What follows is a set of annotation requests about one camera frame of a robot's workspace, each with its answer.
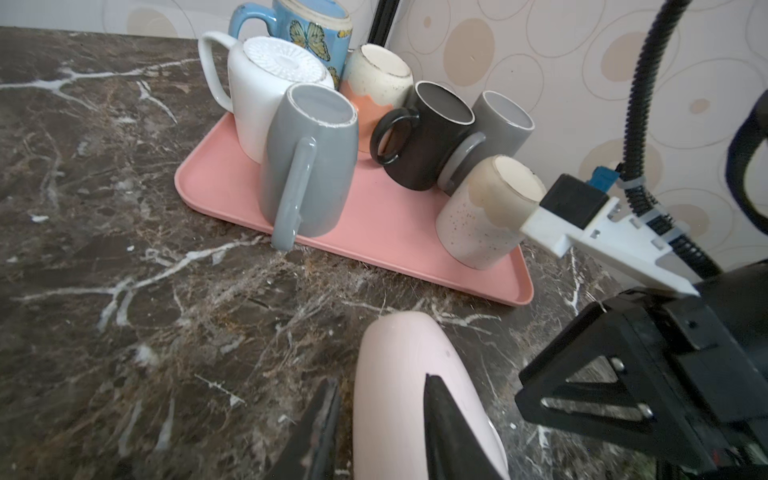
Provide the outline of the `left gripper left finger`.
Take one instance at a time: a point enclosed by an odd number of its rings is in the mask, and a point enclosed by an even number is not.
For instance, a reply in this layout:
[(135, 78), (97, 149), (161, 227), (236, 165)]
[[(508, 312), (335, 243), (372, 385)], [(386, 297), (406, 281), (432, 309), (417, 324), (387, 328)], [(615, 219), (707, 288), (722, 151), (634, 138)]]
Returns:
[(341, 406), (339, 382), (323, 379), (267, 479), (332, 479)]

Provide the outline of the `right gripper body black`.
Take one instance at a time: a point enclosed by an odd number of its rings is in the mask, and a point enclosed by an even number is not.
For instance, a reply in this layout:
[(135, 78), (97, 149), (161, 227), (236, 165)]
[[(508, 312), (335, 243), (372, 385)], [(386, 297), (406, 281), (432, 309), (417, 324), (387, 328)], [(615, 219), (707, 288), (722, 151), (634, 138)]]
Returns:
[(767, 475), (767, 265), (692, 295), (589, 304), (520, 373), (531, 423), (643, 452), (699, 479)]

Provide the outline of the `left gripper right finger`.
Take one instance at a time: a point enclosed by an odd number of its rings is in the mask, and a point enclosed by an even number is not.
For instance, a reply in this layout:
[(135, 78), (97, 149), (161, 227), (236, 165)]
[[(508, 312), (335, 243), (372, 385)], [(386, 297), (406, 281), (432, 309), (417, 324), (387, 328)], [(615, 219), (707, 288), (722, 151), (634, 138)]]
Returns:
[(423, 416), (429, 479), (502, 479), (438, 375), (426, 375)]

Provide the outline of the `pale pink mug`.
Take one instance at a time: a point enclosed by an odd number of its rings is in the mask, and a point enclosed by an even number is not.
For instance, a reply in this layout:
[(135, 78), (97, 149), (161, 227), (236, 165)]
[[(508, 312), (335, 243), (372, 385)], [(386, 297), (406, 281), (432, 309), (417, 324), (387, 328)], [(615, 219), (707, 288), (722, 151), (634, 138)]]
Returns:
[(448, 337), (429, 315), (399, 312), (365, 331), (355, 376), (353, 467), (357, 479), (429, 479), (423, 395), (438, 375), (502, 479), (509, 476), (501, 439)]

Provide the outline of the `light grey mug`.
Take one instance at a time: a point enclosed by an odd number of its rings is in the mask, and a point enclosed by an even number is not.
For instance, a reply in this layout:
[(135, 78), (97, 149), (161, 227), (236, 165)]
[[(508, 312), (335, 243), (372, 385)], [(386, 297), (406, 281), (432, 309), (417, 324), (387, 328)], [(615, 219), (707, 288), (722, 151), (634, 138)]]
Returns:
[(259, 208), (273, 226), (271, 245), (319, 237), (338, 224), (358, 155), (358, 114), (341, 93), (319, 84), (290, 86), (275, 113), (260, 168)]

